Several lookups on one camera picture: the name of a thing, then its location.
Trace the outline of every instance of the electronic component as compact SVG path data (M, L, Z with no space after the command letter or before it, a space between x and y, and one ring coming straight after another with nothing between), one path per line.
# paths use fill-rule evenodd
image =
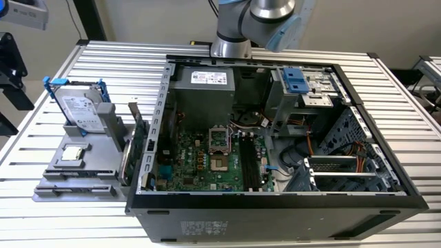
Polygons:
M331 98L324 95L303 95L305 107L333 107Z
M195 184L195 179L193 179L193 178L184 178L184 184L185 184L185 185L192 185L192 184Z
M172 166L171 165L161 165L159 167L159 173L160 173L163 179L171 180L172 179L172 173L173 173Z
M61 160L73 161L79 160L83 153L83 147L80 146L68 146L63 151Z
M215 126L208 131L208 144L209 152L221 152L223 154L229 153L229 135L228 129L224 126Z
M211 156L209 167L212 171L227 172L228 171L227 156Z
M105 133L104 125L97 115L97 106L111 102L107 85L100 80L92 82L69 82L68 79L44 79L44 87L50 96L56 99L67 124L77 126L89 133Z
M175 72L176 81L168 87L180 102L177 110L185 113L179 126L188 131L227 126L236 93L233 69L177 66Z
M283 77L289 93L307 94L309 92L309 86L300 68L284 68Z
M157 180L156 186L157 187L165 187L167 186L167 180L165 179Z

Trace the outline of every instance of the metal rail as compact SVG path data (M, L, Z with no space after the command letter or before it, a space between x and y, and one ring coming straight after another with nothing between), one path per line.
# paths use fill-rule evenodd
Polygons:
M152 118L165 55L208 56L207 46L152 45L92 41L76 46L56 77L108 84L116 112L133 122L127 103L136 100L143 118ZM441 246L441 132L379 59L365 53L253 50L256 59L340 64L380 131L424 195L431 209L363 241L183 244L204 247ZM125 203L35 203L31 199L44 169L61 141L64 117L43 93L16 138L0 152L0 241L4 247L72 245L148 245Z

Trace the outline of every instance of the expansion slot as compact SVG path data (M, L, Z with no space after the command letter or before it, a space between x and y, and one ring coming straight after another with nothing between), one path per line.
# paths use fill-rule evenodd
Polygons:
M243 166L244 191L259 191L260 174L253 137L239 138L240 163Z

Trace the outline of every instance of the workbench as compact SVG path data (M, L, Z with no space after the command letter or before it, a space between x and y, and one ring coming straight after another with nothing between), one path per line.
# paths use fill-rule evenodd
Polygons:
M104 79L116 113L133 123L127 103L137 101L151 120L165 55L209 56L204 45L163 45L91 41L79 44L56 78ZM0 243L26 246L200 246L200 247L440 247L441 128L375 54L253 49L255 59L336 63L355 86L380 131L431 209L363 241L153 244L137 222L125 216L124 202L35 203L31 199L64 135L64 116L44 92L2 152Z

